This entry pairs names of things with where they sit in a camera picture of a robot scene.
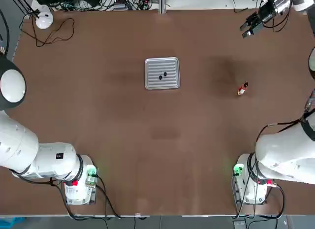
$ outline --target small bottle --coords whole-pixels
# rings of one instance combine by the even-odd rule
[[[242,85],[242,86],[238,89],[237,95],[242,95],[242,94],[245,92],[245,90],[247,89],[247,86],[248,86],[248,82],[245,82],[244,85]]]

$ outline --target tabletop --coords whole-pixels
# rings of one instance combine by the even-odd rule
[[[75,20],[72,39],[36,48],[23,34],[14,63],[27,95],[9,116],[40,143],[71,143],[87,154],[122,215],[233,215],[232,168],[254,151],[260,129],[301,116],[314,88],[314,46],[306,16],[291,13],[281,33],[264,29],[242,39],[252,11],[56,12],[51,29]],[[24,29],[32,32],[30,21]],[[58,36],[71,34],[71,23]],[[47,31],[38,31],[40,38]],[[177,57],[181,86],[148,91],[146,58]],[[249,83],[246,93],[237,90]],[[0,170],[0,214],[64,215],[58,191],[29,185]],[[285,214],[315,214],[315,186],[281,182]],[[272,193],[257,214],[277,214]],[[104,215],[104,199],[73,207]],[[252,206],[243,212],[252,213]]]

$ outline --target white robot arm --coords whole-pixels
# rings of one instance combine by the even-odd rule
[[[65,184],[68,204],[89,204],[95,193],[96,168],[86,155],[67,143],[39,144],[37,136],[4,110],[19,105],[26,94],[20,70],[0,56],[0,166],[22,179],[54,177]]]
[[[302,12],[312,6],[313,3],[314,0],[261,0],[259,10],[246,18],[245,23],[240,27],[241,31],[246,29],[243,38],[256,34],[264,27],[270,28],[265,24],[288,12],[291,7],[295,11]],[[289,12],[282,22],[287,20],[288,17]]]
[[[309,100],[315,101],[315,89]],[[264,202],[267,187],[275,186],[273,179],[315,184],[315,109],[286,124],[278,133],[262,135],[253,154],[239,157],[234,176],[245,203]]]

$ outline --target metal tray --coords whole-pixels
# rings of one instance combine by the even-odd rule
[[[144,62],[144,84],[147,90],[179,88],[180,76],[178,59],[146,59]]]

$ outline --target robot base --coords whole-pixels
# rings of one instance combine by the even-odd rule
[[[267,194],[267,185],[260,185],[253,181],[251,178],[248,181],[245,191],[246,183],[249,178],[249,171],[247,168],[247,160],[249,154],[242,154],[236,165],[234,166],[234,173],[239,173],[239,176],[234,177],[234,189],[235,189],[235,201],[242,202],[244,197],[244,203],[247,204],[262,204],[265,201]]]
[[[93,165],[87,155],[81,155],[83,160],[83,172],[76,186],[64,184],[65,197],[68,205],[94,204],[96,200],[96,188],[86,185],[87,165]]]

